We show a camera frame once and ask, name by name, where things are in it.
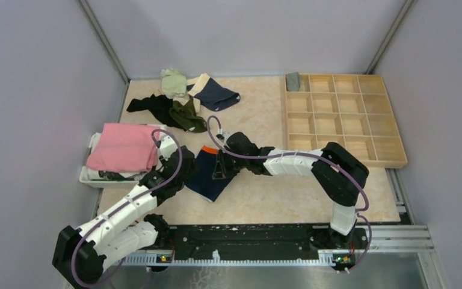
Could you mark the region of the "grey underwear white waistband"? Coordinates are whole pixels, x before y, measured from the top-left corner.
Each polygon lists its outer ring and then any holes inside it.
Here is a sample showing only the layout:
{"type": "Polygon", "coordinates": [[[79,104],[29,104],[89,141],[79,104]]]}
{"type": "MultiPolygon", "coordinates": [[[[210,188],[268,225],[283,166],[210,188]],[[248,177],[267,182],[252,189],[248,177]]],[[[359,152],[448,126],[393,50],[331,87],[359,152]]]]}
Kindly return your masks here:
{"type": "Polygon", "coordinates": [[[286,90],[288,92],[299,92],[301,87],[301,76],[298,72],[291,72],[285,75],[286,90]]]}

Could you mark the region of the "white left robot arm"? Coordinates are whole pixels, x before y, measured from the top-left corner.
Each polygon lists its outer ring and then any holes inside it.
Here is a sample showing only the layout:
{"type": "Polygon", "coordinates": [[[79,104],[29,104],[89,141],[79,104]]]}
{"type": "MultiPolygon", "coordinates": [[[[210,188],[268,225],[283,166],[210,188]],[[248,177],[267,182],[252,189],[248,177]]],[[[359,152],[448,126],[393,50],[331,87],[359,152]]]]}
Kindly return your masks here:
{"type": "Polygon", "coordinates": [[[169,225],[151,211],[183,189],[196,171],[196,158],[186,146],[162,160],[111,208],[85,224],[60,231],[52,265],[74,288],[91,288],[117,261],[144,247],[161,249],[169,225]]]}

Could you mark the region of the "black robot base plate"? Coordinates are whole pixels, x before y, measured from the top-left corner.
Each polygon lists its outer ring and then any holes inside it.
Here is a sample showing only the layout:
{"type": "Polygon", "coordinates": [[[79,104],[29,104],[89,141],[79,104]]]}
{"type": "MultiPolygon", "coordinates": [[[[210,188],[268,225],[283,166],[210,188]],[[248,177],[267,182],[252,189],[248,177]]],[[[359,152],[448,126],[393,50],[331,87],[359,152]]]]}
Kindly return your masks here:
{"type": "Polygon", "coordinates": [[[295,261],[316,260],[327,249],[356,252],[367,243],[363,228],[344,237],[318,223],[177,225],[145,250],[166,250],[176,261],[209,260],[214,252],[224,261],[295,261]]]}

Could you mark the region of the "navy orange underwear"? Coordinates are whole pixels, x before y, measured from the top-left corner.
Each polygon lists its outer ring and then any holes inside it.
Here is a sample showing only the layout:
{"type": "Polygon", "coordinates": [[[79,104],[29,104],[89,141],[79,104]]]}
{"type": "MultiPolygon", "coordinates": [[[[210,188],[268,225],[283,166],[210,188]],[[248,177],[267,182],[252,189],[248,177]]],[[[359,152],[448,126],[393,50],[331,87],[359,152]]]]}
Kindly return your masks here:
{"type": "Polygon", "coordinates": [[[196,172],[185,182],[185,187],[213,203],[231,183],[230,179],[213,179],[217,165],[217,150],[203,146],[196,157],[196,172]]]}

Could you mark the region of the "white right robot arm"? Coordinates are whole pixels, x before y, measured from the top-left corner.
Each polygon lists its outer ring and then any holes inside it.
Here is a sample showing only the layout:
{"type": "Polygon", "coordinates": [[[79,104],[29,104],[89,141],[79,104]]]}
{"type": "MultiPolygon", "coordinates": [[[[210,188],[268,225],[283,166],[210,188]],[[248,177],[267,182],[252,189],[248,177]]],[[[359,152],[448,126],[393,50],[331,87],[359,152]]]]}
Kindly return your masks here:
{"type": "Polygon", "coordinates": [[[315,178],[333,201],[328,239],[336,248],[353,240],[357,222],[357,201],[363,193],[369,169],[336,142],[322,149],[290,151],[271,146],[258,147],[242,132],[227,137],[217,151],[213,179],[230,179],[246,169],[255,175],[296,175],[315,178]]]}

